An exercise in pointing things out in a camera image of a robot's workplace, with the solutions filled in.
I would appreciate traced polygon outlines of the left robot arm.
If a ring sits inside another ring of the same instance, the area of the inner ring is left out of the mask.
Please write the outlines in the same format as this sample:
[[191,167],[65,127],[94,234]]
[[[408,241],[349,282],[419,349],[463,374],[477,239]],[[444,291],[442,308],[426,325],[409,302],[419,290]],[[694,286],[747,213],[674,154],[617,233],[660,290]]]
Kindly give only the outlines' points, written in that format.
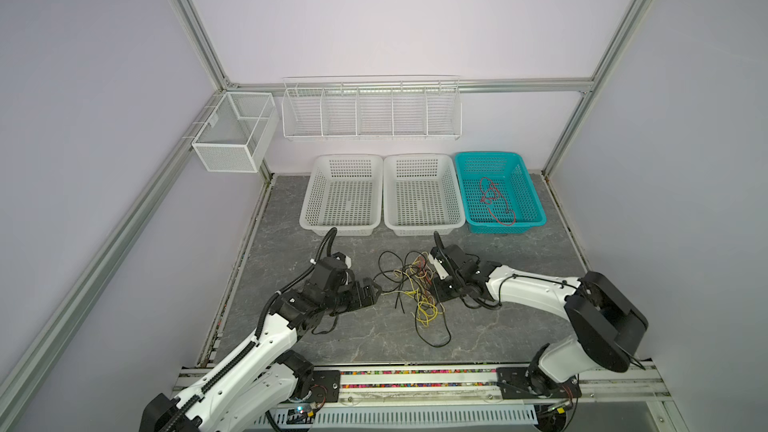
[[334,251],[337,233],[325,234],[309,267],[270,296],[254,331],[218,365],[174,397],[152,399],[140,430],[244,431],[280,403],[310,397],[314,367],[295,345],[325,317],[370,307],[381,294]]

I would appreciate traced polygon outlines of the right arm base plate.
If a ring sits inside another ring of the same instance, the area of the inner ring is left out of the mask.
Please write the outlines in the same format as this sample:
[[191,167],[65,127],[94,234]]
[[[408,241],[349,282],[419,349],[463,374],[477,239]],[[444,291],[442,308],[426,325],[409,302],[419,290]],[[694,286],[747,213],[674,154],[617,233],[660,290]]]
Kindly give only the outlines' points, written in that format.
[[506,366],[496,369],[496,385],[503,399],[577,399],[582,396],[575,376],[557,383],[538,369]]

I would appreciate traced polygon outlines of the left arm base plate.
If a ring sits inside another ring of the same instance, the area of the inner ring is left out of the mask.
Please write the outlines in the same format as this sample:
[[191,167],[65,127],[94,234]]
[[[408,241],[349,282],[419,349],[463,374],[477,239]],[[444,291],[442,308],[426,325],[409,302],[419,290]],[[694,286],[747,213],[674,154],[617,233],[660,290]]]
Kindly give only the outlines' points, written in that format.
[[341,392],[341,371],[315,370],[297,379],[290,402],[336,403]]

